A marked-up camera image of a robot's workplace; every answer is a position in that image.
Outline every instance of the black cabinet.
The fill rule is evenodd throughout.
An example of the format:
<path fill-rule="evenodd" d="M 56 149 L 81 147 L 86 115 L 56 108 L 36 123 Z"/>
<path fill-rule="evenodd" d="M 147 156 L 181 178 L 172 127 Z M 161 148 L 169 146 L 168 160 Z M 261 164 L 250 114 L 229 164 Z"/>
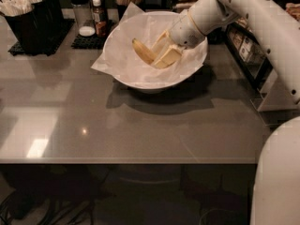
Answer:
<path fill-rule="evenodd" d="M 269 60 L 245 20 L 227 26 L 225 43 L 255 90 L 259 90 L 272 70 Z"/>

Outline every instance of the cable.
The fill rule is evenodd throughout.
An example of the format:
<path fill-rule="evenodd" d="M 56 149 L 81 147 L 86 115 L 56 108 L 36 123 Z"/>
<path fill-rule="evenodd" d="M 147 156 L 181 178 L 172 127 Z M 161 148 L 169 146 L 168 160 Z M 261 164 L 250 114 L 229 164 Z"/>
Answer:
<path fill-rule="evenodd" d="M 55 203 L 56 201 L 50 200 L 48 210 L 44 216 L 44 218 L 37 225 L 47 225 L 53 219 L 55 214 Z"/>
<path fill-rule="evenodd" d="M 74 218 L 72 218 L 67 225 L 75 225 L 75 224 L 79 224 L 82 221 L 84 221 L 84 219 L 82 219 L 81 221 L 76 221 L 82 214 L 89 212 L 90 215 L 90 219 L 91 219 L 91 224 L 94 223 L 94 219 L 93 219 L 93 210 L 95 208 L 95 202 L 94 201 L 90 201 L 89 204 L 87 204 L 83 210 L 81 210 Z"/>
<path fill-rule="evenodd" d="M 8 225 L 8 223 L 2 218 L 1 215 L 0 215 L 0 219 L 3 221 L 3 223 L 4 223 L 5 225 Z"/>
<path fill-rule="evenodd" d="M 56 225 L 58 221 L 60 221 L 61 219 L 63 219 L 67 214 L 69 214 L 70 212 L 72 212 L 76 207 L 78 207 L 80 204 L 79 203 L 75 203 L 70 209 L 68 209 L 64 214 L 62 214 L 57 220 L 55 220 L 53 223 L 51 223 L 52 225 Z"/>
<path fill-rule="evenodd" d="M 4 210 L 5 207 L 7 207 L 7 203 L 8 203 L 8 200 L 11 198 L 11 195 L 13 194 L 14 192 L 11 192 L 0 204 L 0 214 L 2 214 L 2 210 Z"/>
<path fill-rule="evenodd" d="M 4 220 L 8 220 L 8 208 L 6 207 Z"/>
<path fill-rule="evenodd" d="M 110 172 L 111 172 L 111 170 L 108 170 L 106 172 L 105 176 L 103 177 L 102 181 L 100 182 L 101 185 L 105 183 L 105 181 L 106 181 L 107 177 L 109 176 Z"/>
<path fill-rule="evenodd" d="M 13 221 L 13 217 L 9 217 L 9 218 L 7 219 L 8 225 L 11 224 L 12 221 Z"/>

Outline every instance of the condiment bottle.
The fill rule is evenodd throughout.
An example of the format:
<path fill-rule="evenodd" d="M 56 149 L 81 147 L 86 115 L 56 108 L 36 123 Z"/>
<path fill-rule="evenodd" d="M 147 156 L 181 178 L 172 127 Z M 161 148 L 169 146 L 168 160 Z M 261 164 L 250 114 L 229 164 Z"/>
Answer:
<path fill-rule="evenodd" d="M 101 5 L 101 0 L 92 0 L 92 2 L 96 34 L 99 38 L 105 38 L 107 36 L 107 17 L 105 8 Z"/>
<path fill-rule="evenodd" d="M 95 34 L 95 25 L 89 0 L 71 0 L 78 32 L 81 36 L 89 37 Z"/>

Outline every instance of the white robotic arm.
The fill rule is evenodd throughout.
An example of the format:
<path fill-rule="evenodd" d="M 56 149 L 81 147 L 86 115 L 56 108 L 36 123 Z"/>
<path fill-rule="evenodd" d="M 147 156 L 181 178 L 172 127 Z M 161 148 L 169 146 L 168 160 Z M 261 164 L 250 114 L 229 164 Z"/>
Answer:
<path fill-rule="evenodd" d="M 175 44 L 193 48 L 215 28 L 247 19 L 253 35 L 291 93 L 300 102 L 300 24 L 273 0 L 199 0 L 169 29 Z"/>

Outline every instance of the black tray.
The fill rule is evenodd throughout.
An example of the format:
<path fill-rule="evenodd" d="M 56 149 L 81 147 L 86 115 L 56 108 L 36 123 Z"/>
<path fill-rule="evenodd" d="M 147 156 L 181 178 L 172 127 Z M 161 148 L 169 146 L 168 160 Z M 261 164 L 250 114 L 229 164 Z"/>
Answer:
<path fill-rule="evenodd" d="M 68 31 L 75 23 L 74 19 L 64 19 L 61 22 L 61 29 L 59 31 L 59 34 L 57 34 L 53 40 L 52 43 L 47 47 L 44 52 L 41 53 L 28 53 L 25 52 L 20 45 L 20 42 L 16 42 L 9 50 L 8 52 L 12 55 L 18 55 L 18 54 L 27 54 L 27 55 L 38 55 L 38 54 L 46 54 L 46 55 L 52 55 L 55 54 L 63 40 L 65 39 L 66 35 L 68 34 Z"/>
<path fill-rule="evenodd" d="M 109 20 L 109 31 L 111 31 L 113 22 Z M 96 34 L 90 37 L 78 35 L 75 37 L 71 47 L 73 49 L 103 49 L 107 37 L 98 37 Z"/>

